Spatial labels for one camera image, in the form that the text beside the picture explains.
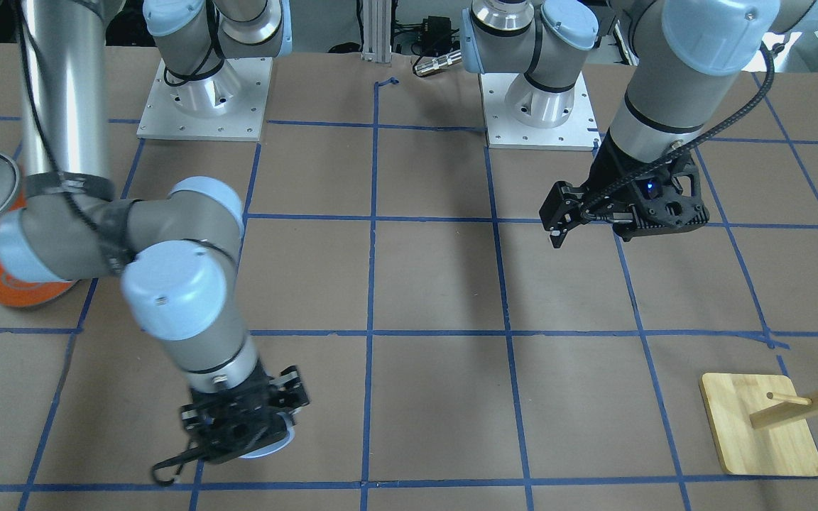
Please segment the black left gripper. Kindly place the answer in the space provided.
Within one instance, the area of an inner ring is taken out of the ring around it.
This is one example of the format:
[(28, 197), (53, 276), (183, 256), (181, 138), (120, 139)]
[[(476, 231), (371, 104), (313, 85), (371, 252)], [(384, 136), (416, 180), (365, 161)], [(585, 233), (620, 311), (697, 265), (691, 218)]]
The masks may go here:
[[(549, 233), (552, 247), (561, 248), (569, 231), (590, 222), (613, 223), (613, 232), (626, 241), (640, 236), (686, 233), (708, 222), (699, 169), (690, 154), (679, 155), (613, 193), (605, 192), (614, 181), (644, 165), (605, 136), (591, 164), (587, 187), (555, 182), (539, 209), (543, 230)], [(588, 211), (582, 207), (585, 195), (587, 199), (599, 197)]]

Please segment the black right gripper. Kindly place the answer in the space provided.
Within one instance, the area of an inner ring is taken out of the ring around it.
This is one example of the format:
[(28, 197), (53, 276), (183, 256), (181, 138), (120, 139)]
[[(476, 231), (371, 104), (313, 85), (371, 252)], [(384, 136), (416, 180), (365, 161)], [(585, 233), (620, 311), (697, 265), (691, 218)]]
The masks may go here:
[(285, 421), (310, 403), (298, 366), (271, 378), (258, 365), (234, 388), (219, 392), (190, 389), (191, 404), (180, 408), (189, 446), (184, 462), (225, 463), (282, 439)]

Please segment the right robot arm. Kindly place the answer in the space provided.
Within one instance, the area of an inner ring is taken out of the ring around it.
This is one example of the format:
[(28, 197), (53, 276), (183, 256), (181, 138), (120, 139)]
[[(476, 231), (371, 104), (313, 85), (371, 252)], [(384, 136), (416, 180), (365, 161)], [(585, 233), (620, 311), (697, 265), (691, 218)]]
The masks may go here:
[(107, 162), (101, 1), (13, 1), (26, 204), (0, 219), (0, 264), (26, 282), (120, 277), (134, 319), (184, 373), (189, 444), (157, 468), (267, 456), (309, 404), (295, 366), (274, 378), (236, 305), (237, 193), (189, 177), (162, 200), (117, 200)]

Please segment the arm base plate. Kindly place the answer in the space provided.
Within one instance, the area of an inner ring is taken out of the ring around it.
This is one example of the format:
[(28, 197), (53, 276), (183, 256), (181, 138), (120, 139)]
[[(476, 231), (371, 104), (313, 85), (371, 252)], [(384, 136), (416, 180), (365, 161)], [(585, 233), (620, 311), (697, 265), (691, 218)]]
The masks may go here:
[(490, 148), (591, 151), (599, 145), (584, 75), (561, 93), (539, 90), (512, 72), (490, 72), (479, 81)]
[(143, 139), (259, 142), (272, 58), (230, 59), (213, 77), (171, 87), (159, 62), (136, 135)]

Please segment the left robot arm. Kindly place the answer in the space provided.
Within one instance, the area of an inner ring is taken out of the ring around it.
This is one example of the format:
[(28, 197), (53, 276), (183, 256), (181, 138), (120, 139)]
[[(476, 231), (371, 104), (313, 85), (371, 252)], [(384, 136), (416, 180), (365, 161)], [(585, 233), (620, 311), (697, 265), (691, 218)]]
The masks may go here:
[[(818, 1), (611, 1), (638, 58), (587, 181), (552, 185), (539, 211), (552, 245), (591, 222), (624, 241), (704, 226), (692, 149), (751, 112), (775, 81), (766, 33), (818, 31)], [(568, 100), (599, 33), (578, 1), (474, 1), (463, 10), (465, 69), (520, 75), (519, 119)]]

